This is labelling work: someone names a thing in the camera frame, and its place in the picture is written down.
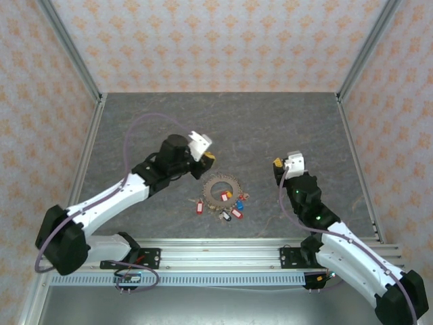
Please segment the grey metal front panel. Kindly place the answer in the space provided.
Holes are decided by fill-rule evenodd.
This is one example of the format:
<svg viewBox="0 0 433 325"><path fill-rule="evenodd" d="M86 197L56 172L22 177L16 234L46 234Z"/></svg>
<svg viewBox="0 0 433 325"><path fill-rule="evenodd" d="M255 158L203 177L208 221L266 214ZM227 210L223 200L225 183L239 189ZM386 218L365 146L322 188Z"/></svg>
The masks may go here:
<svg viewBox="0 0 433 325"><path fill-rule="evenodd" d="M381 325L347 285L330 291L159 287L52 287L39 325Z"/></svg>

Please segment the black mount plate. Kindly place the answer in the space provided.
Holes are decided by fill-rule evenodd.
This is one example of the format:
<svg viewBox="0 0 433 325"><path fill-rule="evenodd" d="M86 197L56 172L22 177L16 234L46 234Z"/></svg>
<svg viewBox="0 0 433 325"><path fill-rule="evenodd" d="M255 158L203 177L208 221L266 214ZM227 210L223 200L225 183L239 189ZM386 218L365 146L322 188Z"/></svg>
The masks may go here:
<svg viewBox="0 0 433 325"><path fill-rule="evenodd" d="M308 267L298 247L281 247L279 249L279 260L282 269L304 269Z"/></svg>
<svg viewBox="0 0 433 325"><path fill-rule="evenodd" d="M146 266L151 269L159 269L161 261L160 248L140 248L135 260L137 265Z"/></svg>

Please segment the aluminium frame post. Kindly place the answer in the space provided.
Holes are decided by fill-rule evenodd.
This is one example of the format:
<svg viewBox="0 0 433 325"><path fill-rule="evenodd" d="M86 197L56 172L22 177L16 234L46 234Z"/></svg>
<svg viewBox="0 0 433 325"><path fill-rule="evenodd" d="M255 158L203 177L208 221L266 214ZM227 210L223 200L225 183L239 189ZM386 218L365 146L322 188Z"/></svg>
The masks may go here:
<svg viewBox="0 0 433 325"><path fill-rule="evenodd" d="M370 55L376 47L376 44L382 37L389 22L394 16L402 0L386 0L383 10L380 12L378 19L375 21L370 33L368 34L361 50L351 66L339 92L336 93L336 99L342 103L344 98L350 93L354 83L357 81Z"/></svg>
<svg viewBox="0 0 433 325"><path fill-rule="evenodd" d="M52 0L36 0L42 12L44 13L48 23L51 25L58 41L61 43L64 48L66 54L68 55L72 65L78 72L82 82L85 85L85 88L90 93L91 97L93 97L98 102L102 99L103 94L98 89L96 82L94 81L85 61L83 60L82 55L79 53L74 41L67 31L65 24L62 21L62 18L58 14L55 5Z"/></svg>

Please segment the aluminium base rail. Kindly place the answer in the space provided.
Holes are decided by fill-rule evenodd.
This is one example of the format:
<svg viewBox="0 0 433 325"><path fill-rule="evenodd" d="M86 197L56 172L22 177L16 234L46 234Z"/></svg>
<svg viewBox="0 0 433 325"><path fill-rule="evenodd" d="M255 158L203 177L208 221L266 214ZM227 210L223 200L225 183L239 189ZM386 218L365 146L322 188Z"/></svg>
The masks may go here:
<svg viewBox="0 0 433 325"><path fill-rule="evenodd" d="M138 239L160 248L161 272L263 272L281 269L279 249L299 247L300 238Z"/></svg>

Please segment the aluminium table side rail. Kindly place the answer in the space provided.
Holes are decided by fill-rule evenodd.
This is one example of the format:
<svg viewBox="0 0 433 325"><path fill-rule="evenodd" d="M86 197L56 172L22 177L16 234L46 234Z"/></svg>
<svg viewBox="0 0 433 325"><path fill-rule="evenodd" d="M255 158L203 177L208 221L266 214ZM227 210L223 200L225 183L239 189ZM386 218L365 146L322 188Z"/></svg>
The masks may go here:
<svg viewBox="0 0 433 325"><path fill-rule="evenodd" d="M379 237L401 244L406 266L419 272L433 191L430 119L409 97L360 93L337 99Z"/></svg>
<svg viewBox="0 0 433 325"><path fill-rule="evenodd" d="M69 192L67 207L76 204L79 200L107 96L107 93L102 93L100 98L96 101L95 110L81 150L81 156L74 176L74 182L72 183ZM35 274L24 302L18 325L38 325L53 275L53 272Z"/></svg>

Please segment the small controller board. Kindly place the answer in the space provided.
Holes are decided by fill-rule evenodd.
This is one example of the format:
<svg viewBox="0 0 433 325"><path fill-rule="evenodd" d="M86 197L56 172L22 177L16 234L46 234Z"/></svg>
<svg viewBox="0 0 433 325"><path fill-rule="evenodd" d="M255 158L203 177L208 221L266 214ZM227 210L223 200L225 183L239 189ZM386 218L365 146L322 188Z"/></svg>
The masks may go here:
<svg viewBox="0 0 433 325"><path fill-rule="evenodd" d="M330 291L343 284L343 280L337 277L334 272L306 272L304 273L305 284L303 287L309 292L318 293Z"/></svg>
<svg viewBox="0 0 433 325"><path fill-rule="evenodd" d="M119 285L123 284L141 284L141 274L121 274L121 273L115 273L114 274L115 283L119 283Z"/></svg>

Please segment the large round metal keyring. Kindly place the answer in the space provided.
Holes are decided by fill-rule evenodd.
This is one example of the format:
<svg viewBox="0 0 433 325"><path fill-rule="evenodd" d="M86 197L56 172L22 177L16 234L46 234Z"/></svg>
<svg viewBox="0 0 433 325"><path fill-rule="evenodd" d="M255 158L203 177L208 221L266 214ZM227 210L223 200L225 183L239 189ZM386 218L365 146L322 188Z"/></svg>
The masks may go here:
<svg viewBox="0 0 433 325"><path fill-rule="evenodd" d="M232 197L226 201L222 199L216 199L212 194L212 188L217 183L227 183L231 186L232 189ZM207 202L208 206L212 207L214 210L223 210L230 209L235 206L236 201L241 195L244 195L245 192L242 190L242 187L234 176L232 175L224 175L218 174L213 175L205 184L202 190L202 195Z"/></svg>

